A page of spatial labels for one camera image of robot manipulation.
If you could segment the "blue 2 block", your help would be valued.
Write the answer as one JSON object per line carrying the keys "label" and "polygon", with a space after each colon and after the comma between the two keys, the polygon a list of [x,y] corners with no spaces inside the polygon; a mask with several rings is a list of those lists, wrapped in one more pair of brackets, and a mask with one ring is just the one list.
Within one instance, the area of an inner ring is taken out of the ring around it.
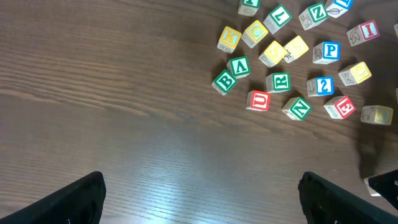
{"label": "blue 2 block", "polygon": [[333,77],[316,77],[307,81],[309,97],[333,95],[334,92]]}

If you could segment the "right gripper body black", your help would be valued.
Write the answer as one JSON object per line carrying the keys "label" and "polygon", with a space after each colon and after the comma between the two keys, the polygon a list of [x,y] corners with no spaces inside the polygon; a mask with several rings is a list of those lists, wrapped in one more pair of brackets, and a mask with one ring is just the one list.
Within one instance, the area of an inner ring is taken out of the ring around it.
{"label": "right gripper body black", "polygon": [[397,170],[364,179],[372,197],[383,197],[397,209]]}

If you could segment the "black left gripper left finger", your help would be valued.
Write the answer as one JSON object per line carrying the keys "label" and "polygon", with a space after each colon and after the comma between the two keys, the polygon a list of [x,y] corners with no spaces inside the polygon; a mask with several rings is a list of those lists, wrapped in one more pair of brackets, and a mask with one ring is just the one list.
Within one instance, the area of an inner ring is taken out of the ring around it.
{"label": "black left gripper left finger", "polygon": [[99,224],[106,186],[94,171],[43,199],[1,218],[1,224]]}

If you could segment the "red I block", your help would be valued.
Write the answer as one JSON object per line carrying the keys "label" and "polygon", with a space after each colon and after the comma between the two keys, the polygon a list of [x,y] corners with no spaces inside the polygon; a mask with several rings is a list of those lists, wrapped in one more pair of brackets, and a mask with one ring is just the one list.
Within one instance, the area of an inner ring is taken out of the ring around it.
{"label": "red I block", "polygon": [[350,46],[362,44],[380,36],[375,20],[367,21],[350,29],[347,33]]}

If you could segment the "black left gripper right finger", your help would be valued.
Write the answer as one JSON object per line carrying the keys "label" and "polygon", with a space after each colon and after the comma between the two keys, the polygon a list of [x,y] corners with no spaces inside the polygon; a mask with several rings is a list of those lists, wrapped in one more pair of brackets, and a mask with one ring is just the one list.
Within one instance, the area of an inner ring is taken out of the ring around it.
{"label": "black left gripper right finger", "polygon": [[313,172],[303,174],[298,191],[308,223],[397,223],[395,215]]}

